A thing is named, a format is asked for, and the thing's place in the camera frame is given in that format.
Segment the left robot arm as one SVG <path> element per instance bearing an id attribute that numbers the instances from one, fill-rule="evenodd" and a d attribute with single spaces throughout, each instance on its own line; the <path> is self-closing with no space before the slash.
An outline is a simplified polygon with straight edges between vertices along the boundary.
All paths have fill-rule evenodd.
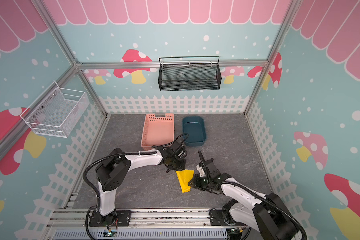
<path id="1" fill-rule="evenodd" d="M 114 149 L 108 156 L 91 163 L 83 172 L 83 180 L 96 193 L 94 212 L 101 217 L 116 214 L 116 191 L 130 170 L 159 165 L 164 165 L 167 173 L 185 170 L 188 153 L 184 142 L 188 137 L 189 134 L 181 134 L 172 142 L 153 146 L 148 151 L 124 152 Z"/>

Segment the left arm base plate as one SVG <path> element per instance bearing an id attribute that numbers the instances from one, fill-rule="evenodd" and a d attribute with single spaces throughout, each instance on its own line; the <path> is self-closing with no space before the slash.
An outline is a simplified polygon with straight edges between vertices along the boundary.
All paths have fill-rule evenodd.
<path id="1" fill-rule="evenodd" d="M 131 220 L 132 211 L 115 210 L 106 216 L 102 216 L 99 211 L 91 213 L 90 227 L 128 227 Z"/>

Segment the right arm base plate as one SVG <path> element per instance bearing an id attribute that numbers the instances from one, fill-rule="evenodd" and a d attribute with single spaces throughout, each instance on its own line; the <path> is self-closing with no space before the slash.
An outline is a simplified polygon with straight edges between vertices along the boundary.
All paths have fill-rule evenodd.
<path id="1" fill-rule="evenodd" d="M 209 217 L 211 226 L 246 226 L 244 223 L 236 222 L 230 213 L 224 209 L 210 209 Z"/>

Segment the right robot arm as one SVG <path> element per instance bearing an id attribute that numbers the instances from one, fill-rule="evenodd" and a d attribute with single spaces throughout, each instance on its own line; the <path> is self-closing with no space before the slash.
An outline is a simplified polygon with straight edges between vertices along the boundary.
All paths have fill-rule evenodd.
<path id="1" fill-rule="evenodd" d="M 201 160 L 197 166 L 199 172 L 193 176 L 189 186 L 230 197 L 233 205 L 227 205 L 227 211 L 234 222 L 254 228 L 265 240 L 292 240 L 298 235 L 302 240 L 308 238 L 304 227 L 278 195 L 265 195 L 240 184 L 231 175 L 222 174 L 213 159 L 205 160 L 201 150 L 198 154 Z"/>

